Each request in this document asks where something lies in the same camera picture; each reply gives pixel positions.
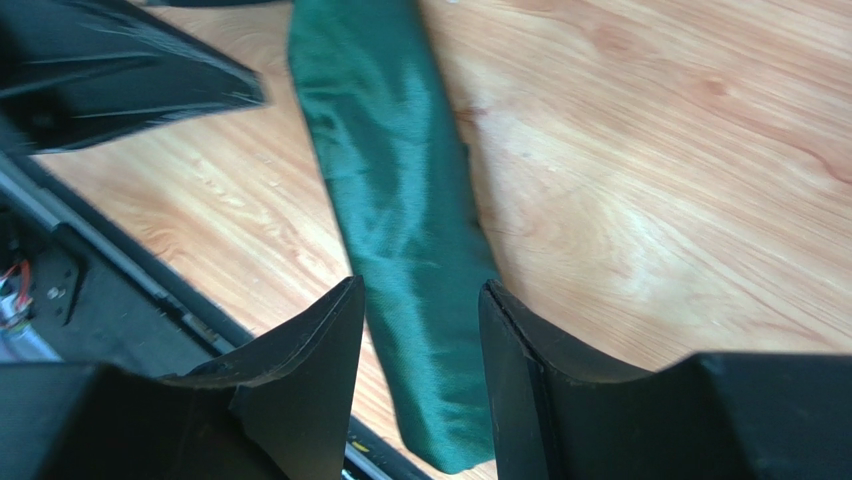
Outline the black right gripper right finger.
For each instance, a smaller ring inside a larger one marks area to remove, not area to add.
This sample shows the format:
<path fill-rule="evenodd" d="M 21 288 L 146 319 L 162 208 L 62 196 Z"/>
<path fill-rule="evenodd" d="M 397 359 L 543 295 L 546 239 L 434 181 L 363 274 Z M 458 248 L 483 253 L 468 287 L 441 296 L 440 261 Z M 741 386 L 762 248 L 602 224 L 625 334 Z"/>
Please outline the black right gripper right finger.
<path fill-rule="evenodd" d="M 479 297 L 502 479 L 847 479 L 851 360 L 700 352 L 651 372 Z"/>

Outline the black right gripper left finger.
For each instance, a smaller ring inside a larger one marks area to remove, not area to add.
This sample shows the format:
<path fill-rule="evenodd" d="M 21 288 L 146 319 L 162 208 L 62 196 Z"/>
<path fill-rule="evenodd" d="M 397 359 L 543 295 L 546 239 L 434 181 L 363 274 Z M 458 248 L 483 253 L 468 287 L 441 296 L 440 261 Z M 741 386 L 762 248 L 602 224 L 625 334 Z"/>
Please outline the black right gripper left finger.
<path fill-rule="evenodd" d="M 365 312 L 341 281 L 183 376 L 105 363 L 1 369 L 5 479 L 338 479 Z"/>

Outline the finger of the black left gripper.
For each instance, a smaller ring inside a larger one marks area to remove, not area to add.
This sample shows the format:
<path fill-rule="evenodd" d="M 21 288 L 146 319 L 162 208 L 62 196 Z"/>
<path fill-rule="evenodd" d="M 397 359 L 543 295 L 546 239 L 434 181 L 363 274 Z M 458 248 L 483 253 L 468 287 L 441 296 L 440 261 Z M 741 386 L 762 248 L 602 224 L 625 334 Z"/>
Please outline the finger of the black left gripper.
<path fill-rule="evenodd" d="M 127 1 L 1 4 L 1 127 L 28 152 L 264 101 L 254 71 Z"/>

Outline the dark green cloth napkin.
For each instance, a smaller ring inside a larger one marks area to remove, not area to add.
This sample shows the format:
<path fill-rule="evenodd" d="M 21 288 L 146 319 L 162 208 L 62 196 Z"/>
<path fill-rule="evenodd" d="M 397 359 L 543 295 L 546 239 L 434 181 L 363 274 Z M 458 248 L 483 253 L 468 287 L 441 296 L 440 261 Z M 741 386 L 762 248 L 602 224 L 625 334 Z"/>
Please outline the dark green cloth napkin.
<path fill-rule="evenodd" d="M 494 456 L 477 297 L 497 277 L 419 5 L 298 1 L 288 61 L 406 448 Z"/>

